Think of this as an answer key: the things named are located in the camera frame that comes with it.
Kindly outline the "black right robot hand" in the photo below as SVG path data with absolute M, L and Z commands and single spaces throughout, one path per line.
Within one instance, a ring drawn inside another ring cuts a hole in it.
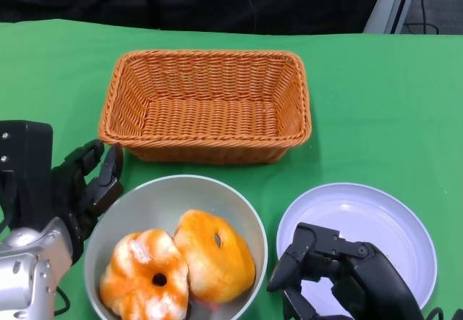
M 349 242 L 339 232 L 299 223 L 276 264 L 269 292 L 279 292 L 285 319 L 322 319 L 302 295 L 302 281 L 332 283 L 346 319 L 422 319 L 420 307 L 386 256 L 373 244 Z

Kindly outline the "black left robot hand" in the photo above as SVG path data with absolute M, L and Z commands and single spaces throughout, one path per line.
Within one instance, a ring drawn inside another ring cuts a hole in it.
M 90 237 L 98 218 L 122 195 L 120 182 L 124 163 L 120 144 L 107 152 L 95 139 L 76 148 L 64 162 L 52 169 L 54 200 L 80 231 L 82 240 Z

